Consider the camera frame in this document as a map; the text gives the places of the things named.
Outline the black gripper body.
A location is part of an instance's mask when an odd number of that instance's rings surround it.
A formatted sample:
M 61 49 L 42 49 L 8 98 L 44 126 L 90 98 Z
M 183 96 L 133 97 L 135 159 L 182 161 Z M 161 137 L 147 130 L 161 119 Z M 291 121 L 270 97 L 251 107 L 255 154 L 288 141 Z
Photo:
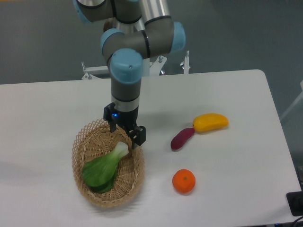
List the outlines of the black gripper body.
M 127 130 L 133 125 L 137 125 L 138 110 L 139 107 L 136 107 L 129 112 L 123 112 L 117 109 L 115 103 L 110 103 L 104 108 L 103 119 L 107 122 L 109 120 L 116 120 L 117 125 L 127 133 Z

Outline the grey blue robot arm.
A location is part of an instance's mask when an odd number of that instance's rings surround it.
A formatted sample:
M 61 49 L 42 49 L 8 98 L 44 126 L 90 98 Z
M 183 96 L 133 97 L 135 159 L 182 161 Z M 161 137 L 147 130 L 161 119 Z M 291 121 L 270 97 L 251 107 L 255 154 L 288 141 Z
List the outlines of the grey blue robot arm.
M 146 129 L 136 123 L 143 61 L 182 50 L 185 30 L 172 20 L 165 0 L 76 0 L 73 4 L 83 22 L 113 20 L 100 39 L 111 78 L 111 103 L 103 118 L 111 132 L 121 127 L 132 146 L 140 146 L 146 140 Z

